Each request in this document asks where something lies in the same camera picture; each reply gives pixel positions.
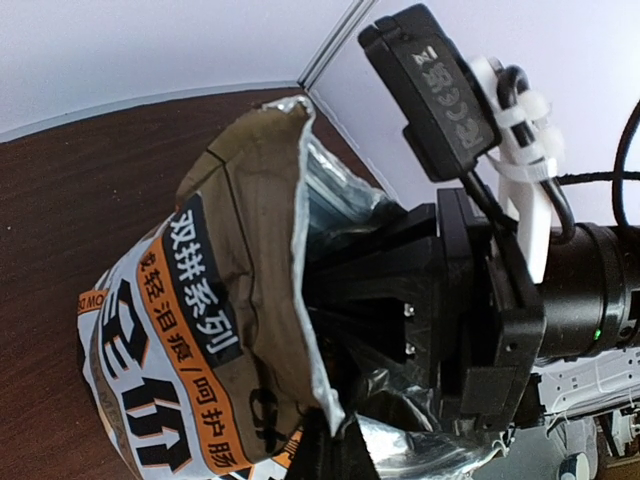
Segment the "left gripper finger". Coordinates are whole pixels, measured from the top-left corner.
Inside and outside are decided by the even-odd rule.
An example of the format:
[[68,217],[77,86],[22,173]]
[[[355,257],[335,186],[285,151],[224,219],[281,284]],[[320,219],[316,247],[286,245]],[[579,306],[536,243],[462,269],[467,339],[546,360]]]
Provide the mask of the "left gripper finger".
[[360,425],[346,416],[335,436],[324,413],[310,410],[304,417],[300,444],[289,467],[293,480],[378,480]]

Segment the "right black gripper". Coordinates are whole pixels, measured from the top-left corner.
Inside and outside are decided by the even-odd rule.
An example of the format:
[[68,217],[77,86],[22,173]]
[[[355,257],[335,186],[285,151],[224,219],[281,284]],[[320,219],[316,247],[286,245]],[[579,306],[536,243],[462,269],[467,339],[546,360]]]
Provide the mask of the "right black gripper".
[[461,189],[422,204],[305,269],[307,300],[406,300],[414,307],[311,307],[342,395],[376,370],[439,393],[438,416],[478,431],[513,425],[545,330],[543,302],[513,232]]

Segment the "brown dog food bag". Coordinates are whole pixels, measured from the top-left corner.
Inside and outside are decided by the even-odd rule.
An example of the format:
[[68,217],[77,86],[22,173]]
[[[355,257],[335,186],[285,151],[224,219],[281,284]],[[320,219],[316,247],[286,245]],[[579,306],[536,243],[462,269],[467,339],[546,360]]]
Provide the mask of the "brown dog food bag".
[[290,479],[304,417],[358,421],[379,479],[462,479],[508,430],[448,425],[384,369],[329,379],[305,269],[406,213],[315,136],[303,95],[252,109],[182,180],[174,211],[78,302],[82,371],[137,479]]

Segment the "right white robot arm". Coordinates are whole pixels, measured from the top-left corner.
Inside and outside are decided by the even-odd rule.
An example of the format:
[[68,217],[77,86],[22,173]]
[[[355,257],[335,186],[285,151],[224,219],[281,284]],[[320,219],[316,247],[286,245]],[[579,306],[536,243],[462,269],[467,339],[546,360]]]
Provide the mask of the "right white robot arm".
[[317,326],[365,346],[435,393],[448,425],[498,431],[543,415],[597,414],[603,380],[638,397],[639,362],[544,379],[543,361],[575,362],[639,343],[639,247],[582,223],[553,245],[540,282],[514,234],[492,226],[461,189],[310,265],[304,298]]

